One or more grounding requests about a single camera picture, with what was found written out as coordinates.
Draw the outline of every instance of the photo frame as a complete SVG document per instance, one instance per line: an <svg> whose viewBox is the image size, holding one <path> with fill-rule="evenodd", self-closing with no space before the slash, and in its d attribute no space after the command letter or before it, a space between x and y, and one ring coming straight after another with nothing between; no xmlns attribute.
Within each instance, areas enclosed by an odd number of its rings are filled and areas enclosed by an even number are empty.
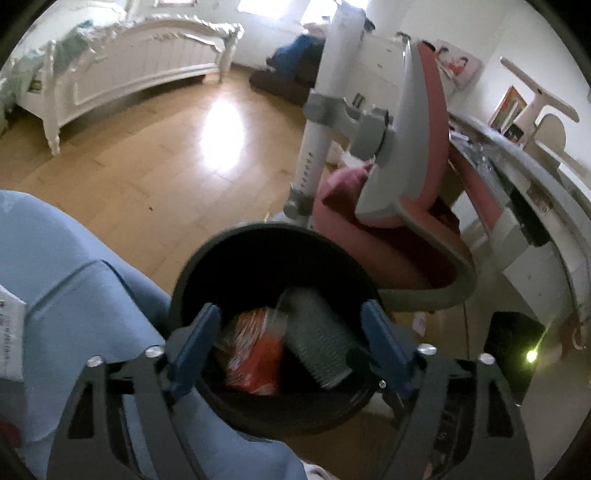
<svg viewBox="0 0 591 480"><path fill-rule="evenodd" d="M515 86L511 85L489 120L489 127L498 131L501 135L505 135L526 105L524 98L519 94Z"/></svg>
<svg viewBox="0 0 591 480"><path fill-rule="evenodd" d="M437 40L433 46L439 69L444 71L459 89L464 88L482 67L479 59L451 43Z"/></svg>

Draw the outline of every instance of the paper label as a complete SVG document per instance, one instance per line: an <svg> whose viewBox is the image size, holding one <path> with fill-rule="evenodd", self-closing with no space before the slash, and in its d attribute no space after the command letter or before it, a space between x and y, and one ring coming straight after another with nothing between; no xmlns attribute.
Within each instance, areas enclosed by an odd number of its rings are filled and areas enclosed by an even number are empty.
<svg viewBox="0 0 591 480"><path fill-rule="evenodd" d="M427 314L425 312L415 312L413 314L413 330L421 337L427 333Z"/></svg>
<svg viewBox="0 0 591 480"><path fill-rule="evenodd" d="M27 305L0 285L0 378L22 381L22 334Z"/></svg>

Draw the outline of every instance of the white cabinet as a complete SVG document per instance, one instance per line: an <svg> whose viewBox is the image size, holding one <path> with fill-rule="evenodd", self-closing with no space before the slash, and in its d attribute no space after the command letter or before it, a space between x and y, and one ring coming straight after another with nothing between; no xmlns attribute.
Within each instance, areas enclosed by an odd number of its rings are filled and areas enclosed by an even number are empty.
<svg viewBox="0 0 591 480"><path fill-rule="evenodd" d="M395 112L404 71L404 46L375 35L363 38L346 88L347 103L371 110L375 105Z"/></svg>

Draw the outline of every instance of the white ornate bed frame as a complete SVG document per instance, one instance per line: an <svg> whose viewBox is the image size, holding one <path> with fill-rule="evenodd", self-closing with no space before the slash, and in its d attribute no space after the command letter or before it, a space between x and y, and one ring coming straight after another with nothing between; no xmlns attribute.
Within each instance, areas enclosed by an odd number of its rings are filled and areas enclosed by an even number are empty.
<svg viewBox="0 0 591 480"><path fill-rule="evenodd" d="M59 75L53 67L56 41L51 40L45 47L41 94L27 92L18 104L43 120L51 153L57 155L60 128L93 108L173 80L219 73L221 82L243 32L240 24L180 15L101 27L93 31L89 48Z"/></svg>

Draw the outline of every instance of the white wall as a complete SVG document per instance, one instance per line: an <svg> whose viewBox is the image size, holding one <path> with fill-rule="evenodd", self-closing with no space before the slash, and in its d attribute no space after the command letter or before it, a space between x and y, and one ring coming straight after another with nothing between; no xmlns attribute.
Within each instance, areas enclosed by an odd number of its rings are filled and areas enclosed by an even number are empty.
<svg viewBox="0 0 591 480"><path fill-rule="evenodd" d="M414 0L400 29L429 41L448 41L487 62L513 1Z"/></svg>
<svg viewBox="0 0 591 480"><path fill-rule="evenodd" d="M393 37L415 0L370 0L367 16L375 24L375 32Z"/></svg>
<svg viewBox="0 0 591 480"><path fill-rule="evenodd" d="M509 58L539 84L574 106L580 116L579 124L549 107L541 115L552 111L561 117L567 134L566 152L591 168L589 85L552 27L522 0L511 0L497 45L482 74L465 93L454 99L453 106L488 122L511 85L526 102L533 99L533 92L501 65L501 56Z"/></svg>

